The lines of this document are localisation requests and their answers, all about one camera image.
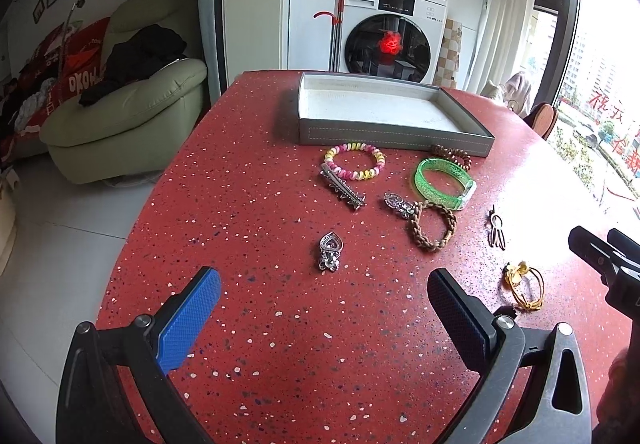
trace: glitter green bracelet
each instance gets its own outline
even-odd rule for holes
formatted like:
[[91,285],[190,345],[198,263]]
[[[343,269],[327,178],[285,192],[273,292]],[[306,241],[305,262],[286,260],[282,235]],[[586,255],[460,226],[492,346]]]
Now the glitter green bracelet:
[[[464,191],[459,197],[452,197],[441,193],[424,178],[423,171],[426,169],[434,169],[451,175],[454,179],[460,182]],[[415,186],[418,188],[420,194],[426,198],[429,202],[439,204],[451,210],[460,210],[466,206],[471,196],[476,191],[476,182],[469,176],[469,173],[464,171],[457,164],[453,164],[444,159],[425,159],[418,164],[418,169],[415,171]]]

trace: blue gripper pad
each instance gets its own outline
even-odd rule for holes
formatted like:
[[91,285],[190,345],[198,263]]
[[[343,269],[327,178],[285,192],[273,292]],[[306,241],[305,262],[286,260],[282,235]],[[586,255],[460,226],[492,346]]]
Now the blue gripper pad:
[[427,296],[465,366],[484,373],[497,338],[493,315],[443,268],[429,275]]
[[221,287],[220,275],[209,268],[160,332],[156,360],[165,375],[182,366],[220,299]]

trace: white washing machine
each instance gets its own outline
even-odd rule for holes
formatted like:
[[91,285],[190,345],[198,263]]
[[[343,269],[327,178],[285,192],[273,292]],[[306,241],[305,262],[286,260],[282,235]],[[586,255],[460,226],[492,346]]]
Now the white washing machine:
[[432,83],[446,13],[442,0],[344,0],[340,71]]

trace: table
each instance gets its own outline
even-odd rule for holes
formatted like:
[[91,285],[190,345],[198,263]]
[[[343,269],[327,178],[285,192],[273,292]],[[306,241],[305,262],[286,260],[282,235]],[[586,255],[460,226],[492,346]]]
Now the table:
[[[296,145],[299,80],[299,72],[245,73],[204,117],[132,228],[98,328],[155,312],[211,265],[222,297],[170,378],[215,442],[430,443],[478,376],[430,307],[428,274],[446,267],[493,311],[510,302],[501,268],[527,260],[545,275],[545,305],[518,322],[574,326],[594,412],[630,322],[604,303],[599,277],[569,252],[572,227],[602,236],[608,225],[552,148],[508,110],[452,91],[495,143],[489,157],[473,159],[478,189],[458,214],[458,232],[444,250],[426,253],[381,200],[388,190],[418,198],[412,177],[424,153],[384,150],[384,173],[353,185],[367,193],[366,207],[353,213],[318,176],[326,148]],[[362,153],[345,160],[358,156],[370,163]],[[492,204],[504,219],[505,252],[487,243]],[[441,234],[438,217],[427,218],[424,230]],[[318,243],[331,230],[345,244],[342,268],[323,276]],[[506,429],[525,381],[521,371],[490,442]],[[125,384],[157,440],[132,381]]]

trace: round glass door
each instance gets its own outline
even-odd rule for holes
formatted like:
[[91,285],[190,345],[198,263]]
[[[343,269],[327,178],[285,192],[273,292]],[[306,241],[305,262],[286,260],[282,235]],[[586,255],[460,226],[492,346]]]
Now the round glass door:
[[395,14],[371,16],[354,28],[344,47],[352,74],[421,82],[431,64],[427,37]]

